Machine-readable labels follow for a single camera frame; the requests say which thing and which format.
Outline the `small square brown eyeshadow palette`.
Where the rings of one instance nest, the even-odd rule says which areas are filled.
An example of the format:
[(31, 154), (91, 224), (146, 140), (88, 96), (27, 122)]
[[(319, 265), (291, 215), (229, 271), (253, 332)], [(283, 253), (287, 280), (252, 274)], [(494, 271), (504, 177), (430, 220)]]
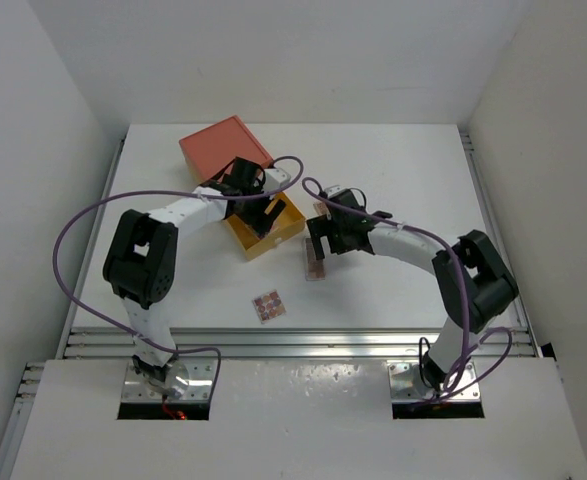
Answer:
[(315, 211), (318, 215), (328, 215), (329, 210), (328, 207), (323, 202), (316, 202), (314, 204)]

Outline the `yellow bottom drawer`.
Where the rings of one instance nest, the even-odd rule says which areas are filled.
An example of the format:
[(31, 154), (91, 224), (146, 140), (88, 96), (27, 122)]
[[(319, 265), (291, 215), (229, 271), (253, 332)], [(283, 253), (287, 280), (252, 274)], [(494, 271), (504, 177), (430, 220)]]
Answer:
[(274, 249), (305, 228), (306, 217), (285, 193), (276, 194), (269, 204), (260, 201), (255, 213), (257, 224), (245, 223), (238, 215), (225, 220), (247, 261)]

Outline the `orange drawer cabinet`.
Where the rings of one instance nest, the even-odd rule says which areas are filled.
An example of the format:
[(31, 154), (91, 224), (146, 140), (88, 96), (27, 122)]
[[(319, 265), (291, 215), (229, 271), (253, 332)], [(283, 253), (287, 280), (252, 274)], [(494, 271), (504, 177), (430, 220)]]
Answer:
[(198, 183), (212, 178), (236, 157), (262, 167), (273, 161), (273, 157), (238, 116), (187, 135), (179, 140), (179, 146)]

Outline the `colourful eyeshadow palette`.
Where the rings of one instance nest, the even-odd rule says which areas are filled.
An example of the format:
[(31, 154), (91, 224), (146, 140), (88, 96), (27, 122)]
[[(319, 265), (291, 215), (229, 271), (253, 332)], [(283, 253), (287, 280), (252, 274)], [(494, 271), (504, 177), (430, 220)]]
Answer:
[(249, 225), (249, 227), (251, 228), (251, 230), (254, 232), (254, 234), (258, 237), (258, 238), (264, 238), (266, 237), (272, 230), (272, 226), (273, 224), (270, 222), (254, 222), (251, 223)]

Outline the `long brown eyeshadow palette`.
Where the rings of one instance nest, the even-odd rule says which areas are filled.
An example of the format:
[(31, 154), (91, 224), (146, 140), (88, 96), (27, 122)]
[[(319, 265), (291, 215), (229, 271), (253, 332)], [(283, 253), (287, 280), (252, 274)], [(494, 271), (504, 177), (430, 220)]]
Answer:
[(305, 265), (305, 279), (307, 281), (324, 280), (326, 272), (322, 260), (316, 258), (315, 250), (310, 237), (303, 239), (303, 253)]

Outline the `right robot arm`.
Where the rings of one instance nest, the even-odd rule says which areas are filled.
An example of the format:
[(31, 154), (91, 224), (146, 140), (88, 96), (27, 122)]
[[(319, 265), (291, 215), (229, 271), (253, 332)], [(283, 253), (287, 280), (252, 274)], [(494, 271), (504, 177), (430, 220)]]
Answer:
[(327, 213), (307, 221), (316, 258), (325, 258), (322, 241), (334, 255), (361, 251), (392, 258), (434, 276), (447, 314), (437, 340), (419, 355), (421, 384), (437, 395), (461, 380), (473, 348), (491, 322), (519, 296), (519, 287), (491, 239), (472, 230), (454, 245), (440, 236), (366, 211), (351, 189), (321, 189), (312, 195)]

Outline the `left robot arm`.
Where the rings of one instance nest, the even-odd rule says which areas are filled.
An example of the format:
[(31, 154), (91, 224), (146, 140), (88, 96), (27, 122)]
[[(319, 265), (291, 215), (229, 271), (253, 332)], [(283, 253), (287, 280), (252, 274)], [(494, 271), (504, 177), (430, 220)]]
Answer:
[(180, 241), (233, 216), (257, 236), (266, 236), (286, 207), (272, 193), (290, 182), (291, 176), (273, 164), (262, 167), (236, 157), (190, 196), (159, 209), (130, 209), (121, 215), (103, 277), (122, 300), (137, 333), (133, 365), (148, 383), (164, 390), (186, 383), (169, 321), (159, 308), (174, 283)]

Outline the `round-pan eyeshadow palette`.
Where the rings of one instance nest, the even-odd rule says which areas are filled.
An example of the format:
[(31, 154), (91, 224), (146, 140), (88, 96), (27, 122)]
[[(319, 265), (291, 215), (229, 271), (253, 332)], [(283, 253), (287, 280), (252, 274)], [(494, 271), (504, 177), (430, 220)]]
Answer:
[(262, 324), (286, 314), (281, 296), (276, 290), (269, 291), (252, 300), (252, 305)]

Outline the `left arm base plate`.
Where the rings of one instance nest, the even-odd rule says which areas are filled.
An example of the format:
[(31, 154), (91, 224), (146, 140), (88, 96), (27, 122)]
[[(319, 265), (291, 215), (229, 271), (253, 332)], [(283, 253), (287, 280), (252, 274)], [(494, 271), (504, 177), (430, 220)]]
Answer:
[(210, 360), (182, 360), (169, 368), (164, 383), (148, 380), (135, 371), (132, 362), (127, 365), (121, 390), (121, 402), (128, 404), (159, 404), (164, 396), (169, 403), (204, 404), (211, 398), (216, 362)]

